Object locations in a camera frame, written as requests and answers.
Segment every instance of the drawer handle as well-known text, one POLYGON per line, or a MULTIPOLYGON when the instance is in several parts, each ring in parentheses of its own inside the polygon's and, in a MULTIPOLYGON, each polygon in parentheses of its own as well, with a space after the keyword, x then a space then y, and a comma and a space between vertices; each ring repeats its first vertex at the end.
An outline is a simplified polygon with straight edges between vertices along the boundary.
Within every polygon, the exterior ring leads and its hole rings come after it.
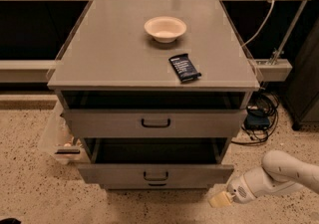
POLYGON ((165 124, 146 124, 146 120, 142 118, 142 126, 146 128, 165 128, 170 126, 170 118, 167 119, 165 124))
POLYGON ((66 154, 66 155, 68 155, 68 154, 80 154, 80 153, 81 153, 80 149, 68 149, 68 148, 66 148, 66 149, 59 148, 55 152, 55 154, 61 154, 61 155, 63 155, 63 154, 66 154))
POLYGON ((164 177, 148 177, 147 173, 144 172, 144 180, 146 181, 166 181, 168 179, 168 172, 164 174, 164 177))
POLYGON ((159 183, 159 184, 149 183, 149 186, 150 187, 164 187, 164 186, 166 186, 166 183, 159 183))

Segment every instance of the open drawer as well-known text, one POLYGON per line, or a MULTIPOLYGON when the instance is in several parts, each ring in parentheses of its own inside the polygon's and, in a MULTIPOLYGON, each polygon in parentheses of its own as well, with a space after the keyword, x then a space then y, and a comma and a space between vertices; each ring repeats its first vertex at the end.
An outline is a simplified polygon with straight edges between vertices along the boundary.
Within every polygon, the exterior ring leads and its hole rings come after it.
POLYGON ((107 189, 209 188, 225 183, 227 138, 86 138, 92 164, 79 164, 87 183, 107 189))
POLYGON ((246 110, 66 110, 75 137, 236 137, 246 110))

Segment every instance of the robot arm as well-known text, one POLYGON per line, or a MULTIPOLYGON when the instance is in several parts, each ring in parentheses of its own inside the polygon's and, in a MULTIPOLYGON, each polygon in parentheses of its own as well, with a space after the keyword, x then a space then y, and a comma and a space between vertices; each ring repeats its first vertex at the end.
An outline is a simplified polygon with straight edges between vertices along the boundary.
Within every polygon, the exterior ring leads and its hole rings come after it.
POLYGON ((230 205, 233 201, 245 204, 263 195, 284 195, 303 186, 319 194, 319 166, 308 164, 286 152, 271 150, 255 167, 228 183, 222 191, 209 200, 211 206, 230 205))

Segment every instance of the black cable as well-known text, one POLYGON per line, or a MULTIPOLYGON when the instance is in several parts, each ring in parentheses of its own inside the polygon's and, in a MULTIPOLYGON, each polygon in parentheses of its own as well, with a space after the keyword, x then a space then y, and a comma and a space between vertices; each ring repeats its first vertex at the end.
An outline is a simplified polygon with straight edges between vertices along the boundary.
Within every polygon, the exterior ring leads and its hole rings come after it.
POLYGON ((270 125, 260 129, 248 129, 243 125, 241 129, 248 134, 252 141, 240 142, 233 140, 232 143, 243 146, 257 146, 267 142, 269 136, 276 130, 279 120, 277 110, 279 107, 279 99, 276 94, 269 94, 273 97, 273 100, 268 97, 264 91, 259 91, 251 98, 251 104, 247 107, 247 112, 253 116, 269 118, 270 125))

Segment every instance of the terrazzo floor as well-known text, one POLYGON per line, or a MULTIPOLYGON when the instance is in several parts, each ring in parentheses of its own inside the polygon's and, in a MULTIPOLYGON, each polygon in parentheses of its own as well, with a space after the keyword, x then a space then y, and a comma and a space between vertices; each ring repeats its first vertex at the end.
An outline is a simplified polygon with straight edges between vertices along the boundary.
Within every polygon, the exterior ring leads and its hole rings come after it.
MULTIPOLYGON (((164 191, 106 191, 85 184, 74 164, 62 165, 37 148, 54 97, 25 96, 23 101, 1 97, 0 219, 15 217, 23 224, 319 223, 319 195, 306 188, 280 197, 260 197, 246 205, 211 208, 207 200, 226 184, 209 190, 164 191)), ((293 131, 283 107, 279 115, 278 128, 266 144, 230 146, 222 163, 234 165, 232 177, 259 165, 270 149, 319 165, 319 127, 293 131)), ((237 140, 248 138, 240 133, 237 140)))

